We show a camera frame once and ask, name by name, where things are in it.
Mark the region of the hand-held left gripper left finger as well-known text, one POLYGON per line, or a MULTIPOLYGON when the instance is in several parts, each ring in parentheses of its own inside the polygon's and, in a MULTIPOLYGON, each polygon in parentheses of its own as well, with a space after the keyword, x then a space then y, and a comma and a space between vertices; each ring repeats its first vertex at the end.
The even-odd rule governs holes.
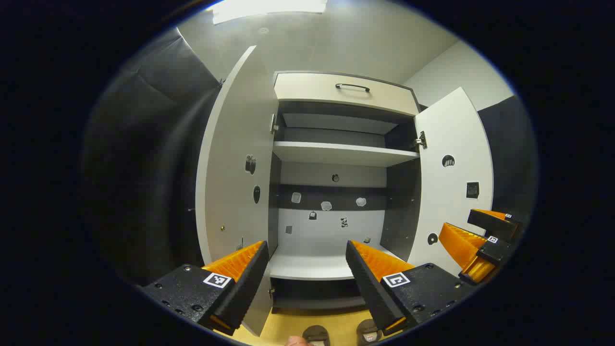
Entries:
POLYGON ((231 336, 252 305, 269 260, 263 240, 209 265, 182 264, 140 291, 184 319, 231 336))

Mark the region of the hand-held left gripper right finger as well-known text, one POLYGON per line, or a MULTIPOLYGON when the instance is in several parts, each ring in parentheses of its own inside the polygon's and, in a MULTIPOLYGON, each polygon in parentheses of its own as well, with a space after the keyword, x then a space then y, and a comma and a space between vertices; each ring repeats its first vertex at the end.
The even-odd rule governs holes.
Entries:
POLYGON ((383 335, 433 320, 475 292, 433 263, 413 266, 354 240, 347 241, 345 261, 383 335))

